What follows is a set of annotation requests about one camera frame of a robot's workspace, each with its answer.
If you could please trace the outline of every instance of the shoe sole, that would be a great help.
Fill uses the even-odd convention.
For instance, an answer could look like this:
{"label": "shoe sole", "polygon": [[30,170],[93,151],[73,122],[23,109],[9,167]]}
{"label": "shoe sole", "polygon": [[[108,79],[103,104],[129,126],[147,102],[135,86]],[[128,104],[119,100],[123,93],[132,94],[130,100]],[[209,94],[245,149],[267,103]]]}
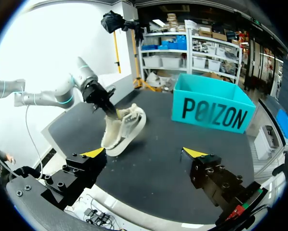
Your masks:
{"label": "shoe sole", "polygon": [[131,143],[131,141],[133,141],[134,138],[137,135],[139,135],[139,133],[143,130],[143,128],[144,128],[144,126],[146,124],[146,114],[141,108],[138,108],[137,110],[141,111],[140,115],[141,115],[142,118],[141,118],[140,122],[133,129],[133,131],[130,133],[128,138],[125,138],[120,144],[115,146],[115,148],[109,149],[109,150],[105,150],[105,152],[106,152],[106,154],[108,156],[118,156],[118,155],[120,155],[128,147],[128,145]]}

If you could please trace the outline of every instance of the yellow triangle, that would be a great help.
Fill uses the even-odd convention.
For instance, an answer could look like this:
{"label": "yellow triangle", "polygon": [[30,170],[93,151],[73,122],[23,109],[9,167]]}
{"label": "yellow triangle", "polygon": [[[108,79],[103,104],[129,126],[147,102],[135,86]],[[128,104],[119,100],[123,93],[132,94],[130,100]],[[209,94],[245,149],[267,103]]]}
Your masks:
{"label": "yellow triangle", "polygon": [[104,150],[104,148],[98,148],[96,150],[87,152],[87,153],[82,153],[81,155],[86,155],[88,157],[94,158],[96,157],[99,153],[101,153]]}
{"label": "yellow triangle", "polygon": [[191,155],[193,158],[196,158],[196,157],[199,157],[199,156],[202,156],[202,155],[208,155],[206,153],[200,153],[198,151],[194,151],[194,150],[191,150],[189,148],[185,148],[183,147],[183,149],[189,154]]}

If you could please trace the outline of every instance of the ceiling light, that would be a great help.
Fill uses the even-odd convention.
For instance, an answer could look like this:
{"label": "ceiling light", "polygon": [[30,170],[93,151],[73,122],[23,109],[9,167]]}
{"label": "ceiling light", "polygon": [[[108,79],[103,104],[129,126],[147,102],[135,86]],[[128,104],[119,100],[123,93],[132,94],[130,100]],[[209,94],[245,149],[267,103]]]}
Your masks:
{"label": "ceiling light", "polygon": [[154,19],[153,20],[154,23],[158,24],[159,26],[163,27],[165,25],[164,22],[162,22],[160,19]]}

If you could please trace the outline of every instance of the white shelving unit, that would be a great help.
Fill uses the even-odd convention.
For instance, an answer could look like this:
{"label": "white shelving unit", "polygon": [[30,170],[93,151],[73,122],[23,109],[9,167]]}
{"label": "white shelving unit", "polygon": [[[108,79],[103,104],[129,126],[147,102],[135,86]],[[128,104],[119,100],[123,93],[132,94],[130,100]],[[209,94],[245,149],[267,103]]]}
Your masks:
{"label": "white shelving unit", "polygon": [[[223,73],[223,72],[220,72],[220,71],[211,71],[208,68],[197,68],[197,67],[194,67],[193,64],[192,64],[192,61],[191,61],[191,65],[190,66],[191,66],[192,70],[196,70],[196,71],[200,71],[200,72],[210,72],[210,73],[215,73],[215,74],[220,75],[220,76],[228,77],[228,78],[234,80],[233,82],[235,82],[235,84],[238,85],[239,76],[240,76],[240,69],[241,69],[241,61],[242,61],[242,49],[238,45],[230,43],[230,42],[226,42],[226,41],[223,41],[223,40],[219,40],[219,39],[215,39],[215,38],[209,38],[209,37],[204,37],[204,36],[189,35],[189,38],[191,40],[189,42],[189,44],[190,44],[189,51],[191,53],[190,56],[206,56],[206,57],[211,57],[211,58],[215,58],[215,59],[226,60],[226,61],[235,63],[236,64],[236,68],[237,68],[236,75],[234,76],[234,75],[230,75],[230,74]],[[233,60],[233,59],[230,59],[230,58],[227,58],[227,57],[224,57],[224,56],[219,56],[219,55],[216,55],[216,54],[208,54],[208,53],[193,51],[193,49],[192,49],[192,40],[193,39],[197,39],[197,40],[201,40],[201,41],[213,42],[216,47],[218,47],[219,45],[222,45],[222,46],[226,46],[228,48],[231,48],[231,49],[233,49],[235,51],[234,52],[235,54],[238,53],[238,60]]]}
{"label": "white shelving unit", "polygon": [[[187,39],[187,49],[189,48],[189,33],[187,32],[164,32],[164,33],[146,33],[144,34],[144,37],[163,37],[163,36],[176,36],[176,35],[186,35],[186,39]],[[141,70],[141,78],[144,79],[144,70],[145,69],[153,69],[153,70],[177,70],[177,71],[184,71],[187,73],[190,73],[190,67],[188,66],[189,61],[188,59],[190,59],[189,57],[189,51],[188,50],[141,50],[142,44],[139,46],[139,61],[140,61],[140,70]],[[172,53],[186,53],[187,54],[187,61],[186,61],[186,67],[180,67],[180,68],[170,68],[170,67],[148,67],[145,66],[143,63],[143,53],[147,53],[147,55],[149,55],[149,53],[165,53],[165,52],[172,52]]]}
{"label": "white shelving unit", "polygon": [[186,50],[145,50],[141,51],[141,53],[153,53],[153,52],[175,52],[175,53],[187,53]]}
{"label": "white shelving unit", "polygon": [[[188,28],[187,25],[186,25],[186,32],[146,33],[146,34],[144,34],[144,37],[149,38],[149,37],[163,37],[163,36],[176,36],[176,35],[186,35],[186,39],[187,39],[187,50],[186,51],[184,51],[184,50],[145,50],[145,51],[142,51],[141,50],[142,45],[139,46],[140,70],[141,70],[141,77],[143,79],[144,79],[144,70],[145,69],[177,70],[177,71],[184,71],[188,74],[192,74],[192,71],[199,71],[199,72],[215,73],[215,74],[220,75],[220,76],[228,77],[228,78],[232,79],[235,84],[238,85],[240,69],[241,69],[241,61],[242,61],[242,49],[240,48],[240,46],[233,44],[233,43],[230,43],[230,42],[227,42],[227,41],[218,40],[215,38],[208,38],[208,37],[203,37],[203,36],[192,35],[192,29]],[[230,59],[230,58],[227,58],[225,56],[219,56],[216,54],[208,54],[208,53],[193,51],[192,39],[198,39],[198,40],[202,40],[202,41],[213,42],[216,47],[218,47],[219,45],[226,46],[226,47],[232,49],[234,51],[235,55],[238,54],[238,60]],[[186,53],[187,54],[186,67],[170,69],[170,68],[164,68],[164,67],[148,67],[148,66],[144,65],[143,53],[146,53],[147,55],[149,55],[150,53],[163,53],[163,52]],[[237,68],[236,75],[234,76],[234,75],[230,75],[230,74],[223,73],[220,71],[211,71],[208,68],[193,67],[193,56],[206,56],[206,57],[212,58],[212,59],[226,60],[229,62],[233,62],[236,64],[236,68]]]}

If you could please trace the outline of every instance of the black work surface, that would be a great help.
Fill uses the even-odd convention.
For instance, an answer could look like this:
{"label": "black work surface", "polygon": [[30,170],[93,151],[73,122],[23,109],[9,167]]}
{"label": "black work surface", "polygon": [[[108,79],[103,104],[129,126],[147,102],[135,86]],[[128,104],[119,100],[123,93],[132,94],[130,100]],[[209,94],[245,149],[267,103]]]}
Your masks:
{"label": "black work surface", "polygon": [[[180,164],[182,147],[214,153],[243,185],[253,180],[253,163],[245,134],[206,129],[171,121],[173,96],[169,93],[133,91],[117,108],[136,103],[147,123],[127,149],[108,164],[97,185],[121,202],[150,215],[182,223],[213,224],[222,210],[202,189],[196,190]],[[100,147],[105,131],[104,112],[80,103],[54,122],[49,131],[65,154]]]}

